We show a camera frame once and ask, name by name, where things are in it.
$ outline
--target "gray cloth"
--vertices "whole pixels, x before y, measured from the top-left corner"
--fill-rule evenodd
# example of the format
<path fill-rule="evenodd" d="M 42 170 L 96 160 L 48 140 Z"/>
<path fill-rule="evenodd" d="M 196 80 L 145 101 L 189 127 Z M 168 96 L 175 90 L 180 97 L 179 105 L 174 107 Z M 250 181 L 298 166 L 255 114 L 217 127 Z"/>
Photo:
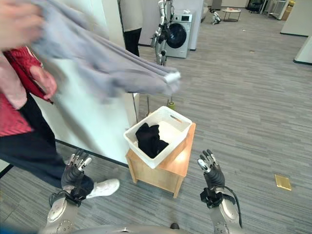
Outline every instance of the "gray cloth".
<path fill-rule="evenodd" d="M 24 0 L 39 5 L 46 20 L 32 49 L 46 59 L 72 59 L 92 93 L 101 99 L 129 93 L 171 95 L 180 73 L 137 57 L 88 30 L 85 15 L 56 0 Z"/>

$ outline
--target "plastic basket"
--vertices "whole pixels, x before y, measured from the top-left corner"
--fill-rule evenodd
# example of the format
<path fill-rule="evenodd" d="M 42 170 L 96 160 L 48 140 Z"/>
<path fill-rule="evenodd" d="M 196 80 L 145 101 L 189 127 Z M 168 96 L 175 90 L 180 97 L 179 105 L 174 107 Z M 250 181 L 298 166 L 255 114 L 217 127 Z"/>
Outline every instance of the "plastic basket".
<path fill-rule="evenodd" d="M 148 157 L 138 147 L 136 132 L 143 123 L 147 123 L 149 126 L 158 124 L 160 139 L 169 143 L 155 158 Z M 128 129 L 124 133 L 124 137 L 128 141 L 130 149 L 132 149 L 149 167 L 155 168 L 185 139 L 191 124 L 192 121 L 188 118 L 166 106 L 162 106 Z"/>

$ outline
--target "door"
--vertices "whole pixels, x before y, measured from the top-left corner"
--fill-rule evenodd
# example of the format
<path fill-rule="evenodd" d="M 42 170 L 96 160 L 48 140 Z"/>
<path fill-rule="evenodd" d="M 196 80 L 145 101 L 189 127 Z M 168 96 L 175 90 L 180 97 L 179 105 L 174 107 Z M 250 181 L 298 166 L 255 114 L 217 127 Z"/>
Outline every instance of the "door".
<path fill-rule="evenodd" d="M 186 41 L 187 33 L 183 25 L 179 23 L 172 23 L 169 26 L 170 34 L 167 39 L 167 44 L 173 48 L 180 48 Z"/>

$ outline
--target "yellow tag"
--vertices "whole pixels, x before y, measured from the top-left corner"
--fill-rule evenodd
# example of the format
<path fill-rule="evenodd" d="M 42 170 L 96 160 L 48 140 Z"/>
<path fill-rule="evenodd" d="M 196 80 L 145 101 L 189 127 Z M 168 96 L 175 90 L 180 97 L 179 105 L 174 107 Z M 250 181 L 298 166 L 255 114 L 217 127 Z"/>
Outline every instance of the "yellow tag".
<path fill-rule="evenodd" d="M 292 190 L 292 186 L 291 186 L 291 182 L 289 178 L 283 177 L 281 175 L 276 175 L 276 174 L 274 176 L 275 176 L 276 186 L 278 188 L 286 189 L 289 191 Z"/>

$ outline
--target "wooden stool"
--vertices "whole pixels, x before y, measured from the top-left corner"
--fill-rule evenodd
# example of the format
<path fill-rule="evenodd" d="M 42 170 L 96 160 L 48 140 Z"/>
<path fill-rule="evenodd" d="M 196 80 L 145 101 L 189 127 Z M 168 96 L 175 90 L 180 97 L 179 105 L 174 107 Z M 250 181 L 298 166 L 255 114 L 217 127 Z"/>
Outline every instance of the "wooden stool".
<path fill-rule="evenodd" d="M 129 150 L 126 158 L 133 182 L 136 184 L 141 180 L 172 192 L 174 198 L 177 198 L 187 174 L 195 128 L 196 124 L 193 123 L 184 141 L 155 169 L 150 168 L 132 150 Z"/>

